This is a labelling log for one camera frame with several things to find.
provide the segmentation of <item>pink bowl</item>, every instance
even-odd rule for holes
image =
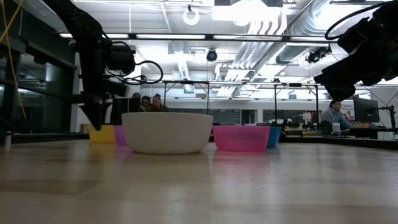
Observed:
[[[116,138],[116,144],[120,146],[127,146],[126,138],[123,133],[123,126],[114,125],[113,126],[114,137]]]
[[[213,126],[218,150],[259,152],[267,147],[268,126]]]

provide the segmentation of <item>table surface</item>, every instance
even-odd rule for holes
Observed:
[[[398,223],[398,153],[328,144],[135,154],[114,144],[0,149],[0,223]]]

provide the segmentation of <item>computer monitor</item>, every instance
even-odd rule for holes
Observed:
[[[376,100],[354,98],[355,121],[380,122],[378,108]]]
[[[113,99],[111,124],[121,125],[124,113],[139,112],[140,102],[140,98]]]

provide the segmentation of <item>camera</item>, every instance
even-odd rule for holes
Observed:
[[[217,53],[215,49],[210,49],[209,52],[207,53],[207,61],[208,62],[214,62],[217,60]]]

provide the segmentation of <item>blue bowl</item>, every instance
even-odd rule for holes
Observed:
[[[282,128],[271,127],[271,131],[269,132],[269,136],[268,136],[267,147],[276,147],[276,145],[278,145],[279,135],[280,135],[281,131],[282,131]]]

